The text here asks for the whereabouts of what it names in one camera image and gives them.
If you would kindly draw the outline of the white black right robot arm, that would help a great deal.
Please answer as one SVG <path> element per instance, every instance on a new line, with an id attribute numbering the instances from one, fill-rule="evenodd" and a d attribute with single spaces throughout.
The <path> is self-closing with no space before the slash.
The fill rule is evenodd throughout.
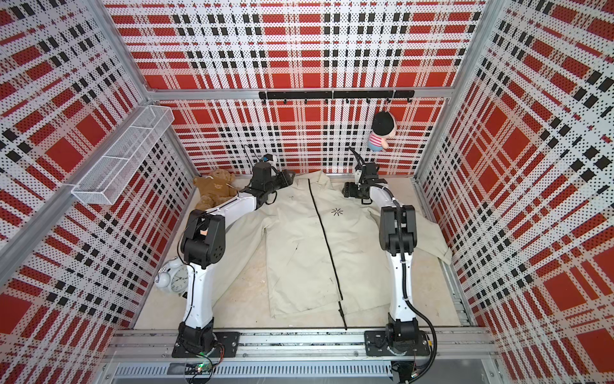
<path id="1" fill-rule="evenodd" d="M 388 323 L 382 336 L 367 340 L 376 352 L 390 355 L 421 355 L 431 353 L 429 339 L 420 330 L 419 321 L 425 316 L 412 300 L 411 268 L 417 247 L 417 216 L 411 205 L 394 197 L 376 163 L 361 161 L 354 168 L 353 182 L 346 182 L 342 193 L 346 198 L 358 198 L 364 205 L 374 204 L 380 210 L 380 247 L 385 251 L 391 272 L 391 302 Z"/>

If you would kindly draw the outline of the hanging doll blue pants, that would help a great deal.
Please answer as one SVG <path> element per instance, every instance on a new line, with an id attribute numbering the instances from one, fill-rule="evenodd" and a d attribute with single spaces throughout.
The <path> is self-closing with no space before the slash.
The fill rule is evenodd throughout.
<path id="1" fill-rule="evenodd" d="M 396 119 L 389 111 L 376 113 L 367 142 L 369 149 L 373 152 L 388 150 L 390 148 L 388 140 L 396 135 L 397 126 Z"/>

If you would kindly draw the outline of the white alarm clock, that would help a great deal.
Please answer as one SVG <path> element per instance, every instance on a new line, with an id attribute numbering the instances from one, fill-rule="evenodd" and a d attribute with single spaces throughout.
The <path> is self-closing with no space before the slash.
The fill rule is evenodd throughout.
<path id="1" fill-rule="evenodd" d="M 183 295 L 188 288 L 187 265 L 180 258 L 165 263 L 155 277 L 156 288 L 167 294 Z"/>

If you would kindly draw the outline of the brown teddy bear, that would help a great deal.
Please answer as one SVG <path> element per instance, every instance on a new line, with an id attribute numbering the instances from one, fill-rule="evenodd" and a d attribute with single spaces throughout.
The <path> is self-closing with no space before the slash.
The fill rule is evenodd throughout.
<path id="1" fill-rule="evenodd" d="M 233 186 L 234 181 L 235 175 L 222 169 L 217 169 L 205 176 L 195 177 L 193 184 L 200 194 L 195 209 L 206 211 L 236 197 L 238 190 Z"/>

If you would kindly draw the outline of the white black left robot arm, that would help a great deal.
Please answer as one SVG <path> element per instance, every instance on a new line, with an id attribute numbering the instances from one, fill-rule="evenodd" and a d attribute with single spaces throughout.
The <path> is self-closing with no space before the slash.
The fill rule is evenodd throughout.
<path id="1" fill-rule="evenodd" d="M 190 212 L 179 257 L 187 268 L 187 306 L 178 326 L 174 358 L 208 357 L 215 350 L 236 355 L 214 333 L 214 272 L 225 254 L 226 229 L 267 204 L 270 195 L 292 186 L 295 176 L 295 172 L 280 171 L 271 160 L 263 159 L 253 166 L 251 180 L 236 196 L 214 208 Z"/>

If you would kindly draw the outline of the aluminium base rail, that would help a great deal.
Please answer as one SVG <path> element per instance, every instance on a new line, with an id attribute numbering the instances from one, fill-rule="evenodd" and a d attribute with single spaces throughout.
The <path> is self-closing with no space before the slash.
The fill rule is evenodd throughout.
<path id="1" fill-rule="evenodd" d="M 376 328 L 223 329 L 233 357 L 174 358 L 177 333 L 119 331 L 104 354 L 97 383 L 408 382 L 504 383 L 492 336 L 478 327 L 438 327 L 428 356 L 376 352 L 367 340 Z M 187 376 L 186 363 L 210 360 L 211 374 Z"/>

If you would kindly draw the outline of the cream white zip jacket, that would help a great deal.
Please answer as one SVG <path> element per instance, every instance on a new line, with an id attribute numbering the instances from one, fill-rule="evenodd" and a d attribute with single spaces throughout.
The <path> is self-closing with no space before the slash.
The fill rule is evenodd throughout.
<path id="1" fill-rule="evenodd" d="M 379 210 L 316 172 L 230 226 L 214 274 L 218 328 L 379 327 L 392 276 Z"/>

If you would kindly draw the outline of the black hook rail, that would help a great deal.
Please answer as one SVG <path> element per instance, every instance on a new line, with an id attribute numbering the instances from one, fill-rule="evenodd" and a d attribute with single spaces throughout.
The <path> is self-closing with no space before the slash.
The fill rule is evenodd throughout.
<path id="1" fill-rule="evenodd" d="M 415 90 L 376 90 L 376 91 L 261 91 L 258 93 L 259 99 L 281 100 L 330 100 L 330 99 L 412 99 L 416 94 Z"/>

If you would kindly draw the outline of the green circuit board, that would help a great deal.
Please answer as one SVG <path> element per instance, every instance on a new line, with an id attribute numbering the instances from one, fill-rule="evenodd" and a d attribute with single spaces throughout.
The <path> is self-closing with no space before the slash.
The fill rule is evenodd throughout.
<path id="1" fill-rule="evenodd" d="M 190 377 L 209 375 L 213 369 L 214 364 L 210 360 L 186 363 L 184 367 L 185 375 Z"/>

